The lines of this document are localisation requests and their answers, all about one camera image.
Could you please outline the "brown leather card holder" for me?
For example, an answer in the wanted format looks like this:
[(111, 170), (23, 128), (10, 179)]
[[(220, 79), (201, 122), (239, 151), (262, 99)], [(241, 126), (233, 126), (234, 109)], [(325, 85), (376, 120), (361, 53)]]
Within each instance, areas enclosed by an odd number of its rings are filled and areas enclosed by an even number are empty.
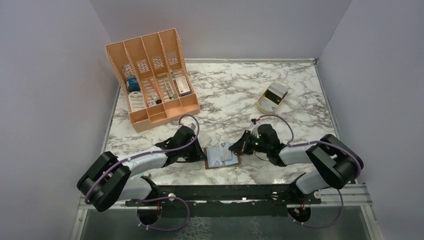
[(203, 149), (206, 155), (205, 168), (210, 170), (240, 165), (241, 157), (230, 151), (230, 146), (231, 144), (226, 141), (219, 143), (217, 146), (205, 147)]

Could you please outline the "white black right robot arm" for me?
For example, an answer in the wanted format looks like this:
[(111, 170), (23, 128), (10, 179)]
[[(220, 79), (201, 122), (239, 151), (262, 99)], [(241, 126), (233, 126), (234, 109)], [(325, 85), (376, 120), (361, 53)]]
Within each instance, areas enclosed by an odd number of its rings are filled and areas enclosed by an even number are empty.
[(262, 124), (257, 133), (246, 130), (229, 147), (237, 155), (264, 153), (275, 166), (313, 164), (315, 169), (296, 178), (288, 190), (289, 199), (300, 204), (320, 189), (342, 189), (356, 179), (364, 168), (361, 158), (332, 134), (320, 140), (289, 145), (281, 143), (270, 124)]

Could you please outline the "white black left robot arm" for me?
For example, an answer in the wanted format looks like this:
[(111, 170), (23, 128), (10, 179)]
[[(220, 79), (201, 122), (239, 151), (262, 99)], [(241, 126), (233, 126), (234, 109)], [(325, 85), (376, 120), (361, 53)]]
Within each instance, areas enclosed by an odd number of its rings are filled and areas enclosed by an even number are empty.
[(85, 196), (85, 203), (99, 212), (120, 200), (139, 199), (149, 206), (157, 200), (153, 182), (133, 177), (172, 165), (180, 158), (189, 163), (206, 159), (198, 133), (188, 126), (181, 126), (174, 136), (130, 157), (119, 159), (110, 151), (103, 152), (78, 180), (76, 187)]

